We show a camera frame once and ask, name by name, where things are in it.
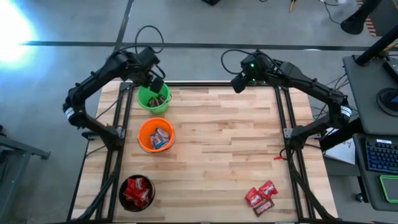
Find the orange bucket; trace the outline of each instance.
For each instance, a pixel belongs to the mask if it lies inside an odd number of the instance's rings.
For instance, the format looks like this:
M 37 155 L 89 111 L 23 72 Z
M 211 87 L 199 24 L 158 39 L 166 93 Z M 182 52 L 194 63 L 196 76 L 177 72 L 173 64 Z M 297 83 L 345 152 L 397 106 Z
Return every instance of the orange bucket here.
M 153 149 L 150 142 L 150 135 L 155 133 L 155 128 L 161 128 L 166 131 L 170 140 L 164 147 Z M 141 149 L 146 152 L 162 152 L 173 146 L 175 141 L 174 128 L 172 124 L 164 118 L 151 118 L 144 122 L 138 130 L 137 141 Z

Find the gray floor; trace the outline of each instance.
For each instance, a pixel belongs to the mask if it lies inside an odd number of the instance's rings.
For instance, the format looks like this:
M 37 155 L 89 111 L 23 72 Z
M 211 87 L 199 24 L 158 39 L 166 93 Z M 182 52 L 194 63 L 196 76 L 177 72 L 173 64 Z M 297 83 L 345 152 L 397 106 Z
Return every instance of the gray floor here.
M 15 140 L 52 151 L 52 155 L 47 161 L 31 160 L 9 219 L 11 223 L 24 219 L 28 223 L 62 222 L 87 145 L 80 131 L 68 124 L 62 103 L 67 90 L 102 66 L 112 52 L 128 0 L 11 2 L 29 21 L 33 31 L 29 40 L 43 46 L 24 47 L 23 57 L 17 62 L 0 60 L 0 124 Z M 329 21 L 324 5 L 316 0 L 297 1 L 290 14 L 289 4 L 289 0 L 221 0 L 210 7 L 199 0 L 135 0 L 124 38 L 119 39 L 133 42 L 138 28 L 151 24 L 160 29 L 168 43 L 287 45 L 279 46 L 285 50 L 266 52 L 296 64 L 304 74 L 322 83 L 344 74 L 342 57 L 360 52 L 286 50 L 290 45 L 369 46 L 378 39 L 366 29 L 360 35 L 344 33 Z M 335 20 L 342 21 L 357 8 L 355 1 L 349 0 L 348 4 L 330 7 L 330 11 Z M 102 42 L 109 47 L 45 46 L 66 41 Z M 156 43 L 160 39 L 146 30 L 139 41 Z M 220 64 L 223 51 L 167 48 L 159 58 L 167 80 L 230 80 L 232 76 Z M 231 53 L 225 58 L 226 65 L 239 70 L 242 57 Z M 349 86 L 342 90 L 353 105 Z M 98 99 L 99 93 L 87 101 L 90 114 L 95 113 Z M 310 102 L 322 106 L 313 98 Z M 377 212 L 370 205 L 353 201 L 351 195 L 358 193 L 358 183 L 352 178 L 331 176 L 330 182 L 340 218 L 358 222 L 396 220 L 393 213 Z

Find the green bucket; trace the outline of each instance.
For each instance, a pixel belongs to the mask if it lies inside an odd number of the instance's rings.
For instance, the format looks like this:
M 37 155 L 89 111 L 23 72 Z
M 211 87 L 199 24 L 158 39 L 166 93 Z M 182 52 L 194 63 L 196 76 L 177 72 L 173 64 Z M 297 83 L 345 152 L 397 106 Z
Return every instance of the green bucket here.
M 148 106 L 148 102 L 152 97 L 156 97 L 158 95 L 162 95 L 164 96 L 164 98 L 166 99 L 161 105 L 156 106 L 154 108 L 151 108 Z M 137 101 L 138 103 L 144 108 L 149 110 L 150 112 L 154 113 L 154 114 L 161 114 L 164 113 L 167 110 L 168 104 L 170 102 L 170 90 L 168 88 L 168 86 L 166 84 L 163 84 L 162 89 L 160 90 L 159 93 L 154 93 L 153 91 L 151 91 L 146 87 L 140 86 L 138 89 L 138 93 L 137 93 Z

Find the black keyboard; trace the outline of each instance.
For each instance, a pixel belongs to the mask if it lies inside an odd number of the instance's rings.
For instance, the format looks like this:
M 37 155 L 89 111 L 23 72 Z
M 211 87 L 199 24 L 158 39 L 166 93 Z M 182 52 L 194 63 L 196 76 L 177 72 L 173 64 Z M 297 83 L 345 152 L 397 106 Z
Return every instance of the black keyboard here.
M 369 170 L 398 174 L 398 144 L 367 138 L 365 146 Z

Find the wooden table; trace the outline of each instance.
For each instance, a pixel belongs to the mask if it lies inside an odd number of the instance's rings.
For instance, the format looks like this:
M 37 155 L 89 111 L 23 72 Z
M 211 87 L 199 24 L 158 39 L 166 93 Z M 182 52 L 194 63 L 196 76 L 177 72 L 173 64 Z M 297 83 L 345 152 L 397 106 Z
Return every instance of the wooden table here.
M 117 98 L 118 89 L 119 82 L 104 86 L 97 114 Z M 173 124 L 176 141 L 171 149 L 156 154 L 144 152 L 136 142 L 140 125 L 154 115 L 138 105 L 134 92 L 119 186 L 130 175 L 146 175 L 155 184 L 156 196 L 139 213 L 123 210 L 117 201 L 114 222 L 297 221 L 287 162 L 274 160 L 284 148 L 274 89 L 247 87 L 241 94 L 231 87 L 170 90 L 173 98 L 162 117 Z M 290 92 L 297 124 L 312 122 L 306 94 Z M 111 124 L 113 114 L 114 108 L 99 121 Z M 102 145 L 93 141 L 88 152 Z M 305 147 L 303 156 L 312 191 L 337 217 L 321 151 Z M 103 149 L 85 160 L 72 218 L 81 215 L 98 193 L 105 157 Z M 274 182 L 279 194 L 273 197 L 275 207 L 258 218 L 244 196 L 267 180 Z M 300 198 L 307 214 L 302 191 Z

